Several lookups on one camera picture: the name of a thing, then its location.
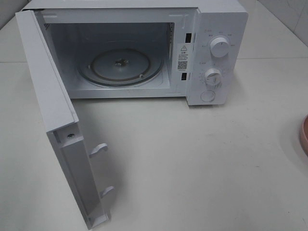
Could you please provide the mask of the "round white door button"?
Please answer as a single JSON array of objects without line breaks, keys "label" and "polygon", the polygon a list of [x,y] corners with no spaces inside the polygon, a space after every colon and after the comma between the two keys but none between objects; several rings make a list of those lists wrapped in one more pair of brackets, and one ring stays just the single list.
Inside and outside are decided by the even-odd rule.
[{"label": "round white door button", "polygon": [[201,94],[200,98],[203,102],[212,102],[215,99],[215,92],[206,90]]}]

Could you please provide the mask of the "white round knob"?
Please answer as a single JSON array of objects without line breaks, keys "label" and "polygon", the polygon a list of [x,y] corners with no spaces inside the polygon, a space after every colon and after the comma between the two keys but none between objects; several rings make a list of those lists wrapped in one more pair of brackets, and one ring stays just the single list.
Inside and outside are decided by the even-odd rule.
[{"label": "white round knob", "polygon": [[222,58],[229,53],[230,41],[226,36],[214,37],[209,42],[211,54],[216,58]]},{"label": "white round knob", "polygon": [[210,68],[205,73],[205,83],[210,86],[215,86],[221,82],[222,73],[216,68]]}]

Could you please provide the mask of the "white microwave door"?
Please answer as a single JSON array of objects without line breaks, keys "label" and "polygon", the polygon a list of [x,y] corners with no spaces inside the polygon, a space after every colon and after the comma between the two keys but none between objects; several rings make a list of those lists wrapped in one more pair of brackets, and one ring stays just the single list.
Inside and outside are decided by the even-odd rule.
[{"label": "white microwave door", "polygon": [[26,10],[16,13],[16,19],[46,134],[90,230],[109,219],[102,198],[114,187],[99,191],[90,163],[90,158],[107,150],[107,144],[87,151],[79,118],[58,70],[50,29],[45,27],[42,14]]}]

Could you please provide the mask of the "white microwave oven body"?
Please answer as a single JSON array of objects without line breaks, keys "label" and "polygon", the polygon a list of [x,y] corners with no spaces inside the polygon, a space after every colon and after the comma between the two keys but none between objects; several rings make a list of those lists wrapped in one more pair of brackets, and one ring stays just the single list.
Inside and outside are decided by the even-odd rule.
[{"label": "white microwave oven body", "polygon": [[[183,97],[188,105],[224,104],[242,42],[248,13],[236,0],[33,0],[21,11],[42,14],[50,29],[58,70],[72,99]],[[209,42],[230,41],[229,53],[214,57]],[[188,71],[178,71],[177,45],[191,43]],[[103,51],[133,48],[154,51],[164,59],[161,72],[138,85],[105,87],[78,72],[81,59]],[[205,83],[216,68],[221,82]],[[201,94],[215,92],[212,102]]]}]

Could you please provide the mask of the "pink round plate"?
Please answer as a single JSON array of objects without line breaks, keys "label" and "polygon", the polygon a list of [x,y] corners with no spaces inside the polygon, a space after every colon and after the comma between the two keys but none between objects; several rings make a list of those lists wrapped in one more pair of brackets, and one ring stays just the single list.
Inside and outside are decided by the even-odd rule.
[{"label": "pink round plate", "polygon": [[308,156],[308,116],[305,116],[300,125],[299,142],[304,153],[306,154],[306,156]]}]

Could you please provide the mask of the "white warning label sticker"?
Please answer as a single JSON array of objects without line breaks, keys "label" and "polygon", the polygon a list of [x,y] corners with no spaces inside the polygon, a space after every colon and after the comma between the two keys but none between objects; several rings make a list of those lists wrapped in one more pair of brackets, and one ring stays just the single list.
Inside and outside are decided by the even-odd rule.
[{"label": "white warning label sticker", "polygon": [[176,67],[178,71],[184,72],[189,70],[191,53],[192,53],[191,43],[178,43],[177,62],[176,62]]}]

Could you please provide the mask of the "glass microwave turntable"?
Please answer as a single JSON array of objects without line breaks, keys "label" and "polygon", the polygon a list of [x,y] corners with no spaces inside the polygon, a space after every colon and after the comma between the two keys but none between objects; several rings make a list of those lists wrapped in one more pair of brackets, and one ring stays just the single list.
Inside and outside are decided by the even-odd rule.
[{"label": "glass microwave turntable", "polygon": [[81,59],[78,72],[93,84],[126,87],[154,78],[163,64],[163,57],[154,51],[118,48]]}]

